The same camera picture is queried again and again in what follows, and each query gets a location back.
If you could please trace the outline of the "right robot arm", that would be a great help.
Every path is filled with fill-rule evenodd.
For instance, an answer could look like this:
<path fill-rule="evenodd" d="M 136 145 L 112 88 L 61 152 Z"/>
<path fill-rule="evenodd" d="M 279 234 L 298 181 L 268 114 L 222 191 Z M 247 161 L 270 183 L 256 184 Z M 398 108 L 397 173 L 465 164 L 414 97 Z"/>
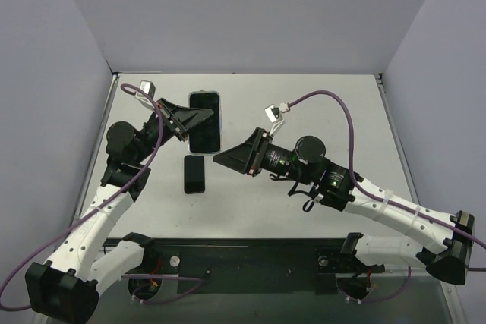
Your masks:
<path fill-rule="evenodd" d="M 242 144 L 213 157 L 213 161 L 243 175 L 268 171 L 277 178 L 308 185 L 310 204 L 359 215 L 396 232 L 396 237 L 348 234 L 339 261 L 348 270 L 360 266 L 410 266 L 425 269 L 451 285 L 464 285 L 469 270 L 474 218 L 426 209 L 398 197 L 326 158 L 324 143 L 301 137 L 291 150 L 273 144 L 258 128 Z"/>

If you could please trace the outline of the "black smartphone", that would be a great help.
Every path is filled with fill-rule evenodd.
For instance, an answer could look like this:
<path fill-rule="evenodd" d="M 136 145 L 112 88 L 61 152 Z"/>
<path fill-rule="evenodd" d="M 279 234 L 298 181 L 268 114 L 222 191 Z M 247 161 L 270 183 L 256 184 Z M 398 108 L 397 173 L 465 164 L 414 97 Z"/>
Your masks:
<path fill-rule="evenodd" d="M 186 194 L 205 191 L 205 164 L 203 156 L 184 157 L 184 192 Z"/>

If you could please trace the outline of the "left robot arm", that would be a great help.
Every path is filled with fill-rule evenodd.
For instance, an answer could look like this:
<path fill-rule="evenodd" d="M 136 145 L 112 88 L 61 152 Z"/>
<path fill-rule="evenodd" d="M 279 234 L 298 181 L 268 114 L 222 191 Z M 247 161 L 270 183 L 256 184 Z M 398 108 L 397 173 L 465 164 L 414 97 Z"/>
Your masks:
<path fill-rule="evenodd" d="M 91 204 L 74 229 L 63 234 L 57 250 L 25 273 L 33 311 L 65 323 L 86 323 L 103 292 L 124 274 L 133 269 L 151 273 L 160 267 L 154 240 L 137 233 L 98 256 L 117 221 L 145 188 L 155 152 L 172 137 L 186 141 L 191 129 L 213 116 L 210 109 L 186 108 L 165 99 L 156 107 L 140 130 L 126 121 L 107 130 L 107 166 Z"/>

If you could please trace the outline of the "phone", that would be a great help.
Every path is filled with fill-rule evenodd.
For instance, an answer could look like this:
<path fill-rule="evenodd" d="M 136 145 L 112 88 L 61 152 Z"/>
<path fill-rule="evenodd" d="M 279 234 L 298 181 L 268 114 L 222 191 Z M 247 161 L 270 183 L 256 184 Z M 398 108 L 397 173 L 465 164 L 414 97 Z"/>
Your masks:
<path fill-rule="evenodd" d="M 210 109 L 213 114 L 197 125 L 189 136 L 189 150 L 194 154 L 217 153 L 221 148 L 220 97 L 217 92 L 193 92 L 189 106 Z"/>

